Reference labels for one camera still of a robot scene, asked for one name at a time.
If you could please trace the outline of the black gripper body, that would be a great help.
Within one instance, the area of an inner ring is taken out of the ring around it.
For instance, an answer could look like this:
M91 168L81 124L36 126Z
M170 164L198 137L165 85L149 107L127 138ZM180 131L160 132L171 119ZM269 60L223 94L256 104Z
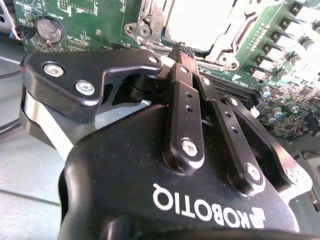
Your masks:
M64 167L60 240L292 240L299 227L271 184L244 196L229 182L217 134L191 175L163 161L167 110L154 105L91 133Z

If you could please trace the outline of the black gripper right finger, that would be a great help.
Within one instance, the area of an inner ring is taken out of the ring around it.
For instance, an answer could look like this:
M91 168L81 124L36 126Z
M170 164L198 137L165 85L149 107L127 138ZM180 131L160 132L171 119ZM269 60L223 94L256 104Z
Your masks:
M230 183L243 195L254 196L268 182L281 196L299 196L312 189L312 179L265 130L245 106L231 95L219 97L214 84L200 75L191 47L186 53L204 110L222 142Z

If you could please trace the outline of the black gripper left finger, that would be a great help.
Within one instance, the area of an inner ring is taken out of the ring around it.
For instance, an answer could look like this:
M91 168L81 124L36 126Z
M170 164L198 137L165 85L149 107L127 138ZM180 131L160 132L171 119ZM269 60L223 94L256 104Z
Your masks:
M36 53L24 62L23 113L41 128L63 159L83 138L115 143L110 129L96 129L98 113L145 100L159 85L164 95L150 95L160 116L148 107L116 123L117 137L128 142L159 136L158 146L169 167L193 173L205 160L200 95L193 86L193 55L176 47L172 66L148 50Z

